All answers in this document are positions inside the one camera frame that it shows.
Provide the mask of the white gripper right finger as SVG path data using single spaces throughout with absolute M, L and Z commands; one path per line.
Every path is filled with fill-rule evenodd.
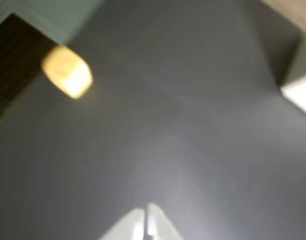
M 155 203 L 147 206 L 147 234 L 154 240 L 184 240 L 176 227 Z

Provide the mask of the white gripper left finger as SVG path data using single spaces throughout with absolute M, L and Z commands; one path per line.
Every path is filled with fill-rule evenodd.
M 120 218 L 99 240 L 142 240 L 145 230 L 145 211 L 135 208 Z

